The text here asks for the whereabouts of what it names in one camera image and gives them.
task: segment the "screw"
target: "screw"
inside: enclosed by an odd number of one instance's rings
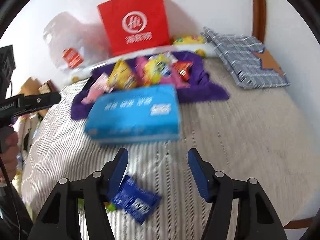
[[[257,181],[255,178],[250,178],[250,179],[249,179],[249,182],[250,182],[251,184],[257,184],[257,183],[258,183],[258,181]]]
[[[216,171],[215,175],[218,177],[218,178],[222,178],[224,176],[224,173],[222,171]]]
[[[66,178],[62,178],[62,179],[59,180],[59,183],[60,184],[66,184],[67,181],[68,180]]]
[[[100,172],[100,171],[96,171],[96,172],[94,172],[94,173],[92,174],[92,176],[93,176],[94,178],[98,178],[98,177],[101,176],[101,172]]]

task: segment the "red label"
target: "red label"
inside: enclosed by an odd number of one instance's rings
[[[98,8],[114,56],[170,44],[163,0],[111,0]]]
[[[62,58],[68,63],[69,68],[72,69],[78,67],[83,62],[83,59],[78,51],[73,48],[65,49],[63,51]]]

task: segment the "pink package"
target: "pink package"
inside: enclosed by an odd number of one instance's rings
[[[147,63],[148,60],[145,57],[136,58],[136,72],[144,84],[146,83],[144,80],[144,67]],[[159,62],[157,64],[157,70],[161,75],[159,84],[173,84],[175,88],[187,88],[190,86],[188,83],[182,81],[178,72],[171,65]]]
[[[108,79],[109,76],[106,73],[102,73],[90,87],[88,96],[82,99],[81,103],[84,105],[94,103],[104,92],[110,93],[113,90],[113,87],[107,85]]]
[[[136,58],[136,72],[137,76],[141,81],[141,84],[143,84],[143,77],[144,77],[144,66],[148,63],[148,59],[145,57],[137,57]]]

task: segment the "blue snack packet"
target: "blue snack packet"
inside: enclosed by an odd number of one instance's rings
[[[124,209],[142,225],[159,205],[161,198],[156,193],[139,188],[130,176],[125,175],[117,195],[111,201],[117,209]]]

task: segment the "barcode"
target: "barcode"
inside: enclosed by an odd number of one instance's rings
[[[147,213],[150,209],[149,206],[139,198],[134,201],[131,207],[143,214]]]

